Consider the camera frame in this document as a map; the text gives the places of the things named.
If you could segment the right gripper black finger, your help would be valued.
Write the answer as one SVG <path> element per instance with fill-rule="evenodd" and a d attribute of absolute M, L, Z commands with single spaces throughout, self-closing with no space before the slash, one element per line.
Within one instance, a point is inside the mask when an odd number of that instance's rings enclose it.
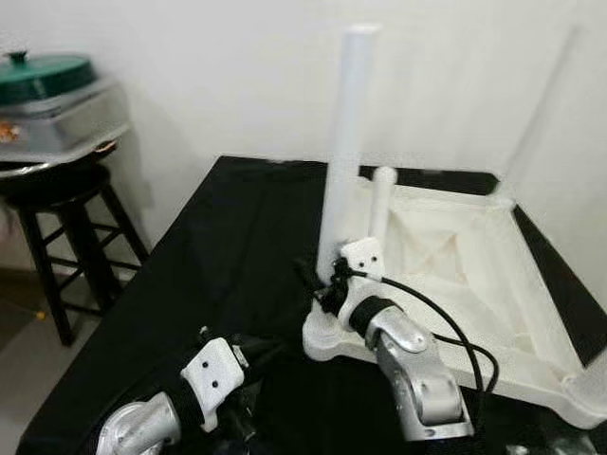
<path fill-rule="evenodd" d="M 328 295 L 328 285 L 324 284 L 321 277 L 318 276 L 315 262 L 309 260 L 308 257 L 295 257 L 292 260 L 292 270 L 312 300 L 316 303 L 323 303 Z"/>

